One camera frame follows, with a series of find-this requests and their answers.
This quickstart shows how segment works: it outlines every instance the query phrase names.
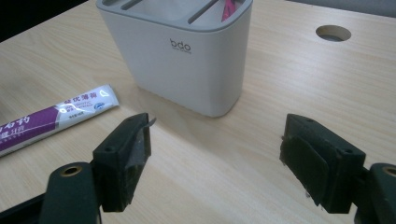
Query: light wood tabletop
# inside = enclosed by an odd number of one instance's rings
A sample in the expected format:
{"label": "light wood tabletop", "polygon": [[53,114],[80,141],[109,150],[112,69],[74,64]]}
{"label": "light wood tabletop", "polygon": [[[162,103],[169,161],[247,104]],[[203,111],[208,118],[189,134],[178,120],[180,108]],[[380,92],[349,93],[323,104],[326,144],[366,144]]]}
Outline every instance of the light wood tabletop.
{"label": "light wood tabletop", "polygon": [[[317,36],[342,26],[347,41]],[[49,175],[148,112],[152,156],[123,213],[104,223],[353,223],[305,195],[279,160],[286,116],[323,124],[396,163],[396,20],[281,0],[253,3],[242,95],[212,119],[136,86],[94,1],[0,43],[0,124],[110,84],[120,106],[0,158],[0,211],[45,192]]]}

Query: bdo logo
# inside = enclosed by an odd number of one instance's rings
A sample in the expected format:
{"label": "bdo logo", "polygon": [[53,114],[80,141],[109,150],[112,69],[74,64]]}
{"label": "bdo logo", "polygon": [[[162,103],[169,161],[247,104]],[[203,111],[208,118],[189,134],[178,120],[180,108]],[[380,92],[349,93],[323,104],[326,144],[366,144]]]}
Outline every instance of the bdo logo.
{"label": "bdo logo", "polygon": [[172,39],[170,39],[170,40],[171,40],[171,45],[172,45],[172,47],[174,49],[179,49],[179,50],[182,50],[182,51],[190,51],[191,50],[190,45],[184,44],[183,41],[176,42],[176,41],[174,41]]}

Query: white plastic container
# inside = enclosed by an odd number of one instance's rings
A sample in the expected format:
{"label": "white plastic container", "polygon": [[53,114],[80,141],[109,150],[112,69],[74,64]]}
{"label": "white plastic container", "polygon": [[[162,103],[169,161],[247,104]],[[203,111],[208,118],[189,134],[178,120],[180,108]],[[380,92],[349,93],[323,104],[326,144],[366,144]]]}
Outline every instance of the white plastic container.
{"label": "white plastic container", "polygon": [[252,0],[97,0],[141,88],[209,117],[241,94]]}

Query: clamp jaw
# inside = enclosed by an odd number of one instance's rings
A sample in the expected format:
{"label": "clamp jaw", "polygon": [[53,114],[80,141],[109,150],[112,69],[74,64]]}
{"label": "clamp jaw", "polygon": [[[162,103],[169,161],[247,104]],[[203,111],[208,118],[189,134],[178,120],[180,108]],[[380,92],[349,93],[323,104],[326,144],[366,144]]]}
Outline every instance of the clamp jaw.
{"label": "clamp jaw", "polygon": [[328,213],[354,203],[355,223],[396,223],[396,166],[365,169],[364,152],[316,121],[288,114],[280,159]]}
{"label": "clamp jaw", "polygon": [[124,120],[93,151],[91,163],[74,162],[49,176],[47,192],[0,214],[0,223],[102,223],[104,212],[122,212],[151,155],[146,113]]}

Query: purple toothpaste label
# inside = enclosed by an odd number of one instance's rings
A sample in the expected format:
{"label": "purple toothpaste label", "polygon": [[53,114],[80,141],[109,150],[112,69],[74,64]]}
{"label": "purple toothpaste label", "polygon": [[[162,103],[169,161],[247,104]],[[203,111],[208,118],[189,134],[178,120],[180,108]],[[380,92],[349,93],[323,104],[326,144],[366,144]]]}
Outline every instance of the purple toothpaste label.
{"label": "purple toothpaste label", "polygon": [[0,152],[56,127],[58,110],[49,107],[0,126]]}

